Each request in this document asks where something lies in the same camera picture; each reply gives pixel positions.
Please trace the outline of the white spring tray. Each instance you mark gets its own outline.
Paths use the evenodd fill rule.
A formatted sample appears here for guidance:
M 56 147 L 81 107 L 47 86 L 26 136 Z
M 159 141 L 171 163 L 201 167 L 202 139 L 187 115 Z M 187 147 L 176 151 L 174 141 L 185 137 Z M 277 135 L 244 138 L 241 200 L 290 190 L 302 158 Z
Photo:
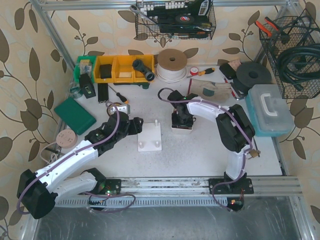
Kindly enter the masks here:
M 193 126 L 190 124 L 171 124 L 171 130 L 177 135 L 188 135 L 193 131 Z

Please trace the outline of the brown tape roll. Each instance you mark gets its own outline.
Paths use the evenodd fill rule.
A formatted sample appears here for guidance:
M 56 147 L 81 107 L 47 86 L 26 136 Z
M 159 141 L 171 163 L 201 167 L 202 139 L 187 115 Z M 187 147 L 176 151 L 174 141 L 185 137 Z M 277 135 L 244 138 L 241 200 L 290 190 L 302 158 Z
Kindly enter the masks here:
M 115 102 L 114 104 L 115 104 L 115 106 L 117 106 L 117 107 L 120 106 L 120 105 L 122 105 L 122 104 L 119 103 L 119 102 Z M 110 104 L 110 103 L 107 103 L 107 104 L 106 104 L 106 113 L 107 113 L 108 116 L 111 116 L 111 115 L 113 115 L 113 114 L 116 112 L 115 106 L 113 106 L 113 105 Z

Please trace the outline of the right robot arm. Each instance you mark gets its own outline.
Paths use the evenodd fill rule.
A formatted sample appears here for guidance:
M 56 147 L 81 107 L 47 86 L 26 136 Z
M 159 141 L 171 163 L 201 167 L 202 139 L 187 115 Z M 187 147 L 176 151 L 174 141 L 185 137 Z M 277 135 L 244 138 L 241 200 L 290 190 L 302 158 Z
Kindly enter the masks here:
M 223 146 L 228 150 L 228 163 L 220 182 L 212 184 L 211 194 L 232 193 L 239 189 L 238 182 L 246 178 L 246 156 L 253 150 L 255 130 L 241 105 L 221 106 L 191 93 L 183 96 L 173 90 L 167 101 L 174 108 L 171 128 L 191 130 L 196 116 L 216 123 Z

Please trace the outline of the white peg fixture plate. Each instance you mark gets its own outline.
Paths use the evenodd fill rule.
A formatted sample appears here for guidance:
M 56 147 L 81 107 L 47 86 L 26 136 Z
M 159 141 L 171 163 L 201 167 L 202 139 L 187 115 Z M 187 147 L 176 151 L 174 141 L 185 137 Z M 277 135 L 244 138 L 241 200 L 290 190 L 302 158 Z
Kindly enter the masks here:
M 162 150 L 161 123 L 143 123 L 142 132 L 137 135 L 137 150 L 139 152 L 154 152 Z

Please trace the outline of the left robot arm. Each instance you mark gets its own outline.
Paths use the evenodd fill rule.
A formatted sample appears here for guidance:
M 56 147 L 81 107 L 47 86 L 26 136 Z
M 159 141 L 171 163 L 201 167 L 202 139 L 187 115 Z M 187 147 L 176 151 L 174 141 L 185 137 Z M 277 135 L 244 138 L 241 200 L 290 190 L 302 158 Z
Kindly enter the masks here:
M 111 150 L 117 142 L 127 136 L 140 134 L 144 120 L 132 119 L 124 112 L 115 112 L 108 121 L 90 131 L 73 150 L 49 165 L 32 172 L 25 170 L 17 189 L 17 209 L 24 206 L 34 219 L 46 216 L 56 203 L 82 193 L 94 195 L 118 194 L 119 191 L 108 186 L 107 178 L 97 169 L 84 170 L 79 176 L 70 176 L 88 162 L 97 159 Z

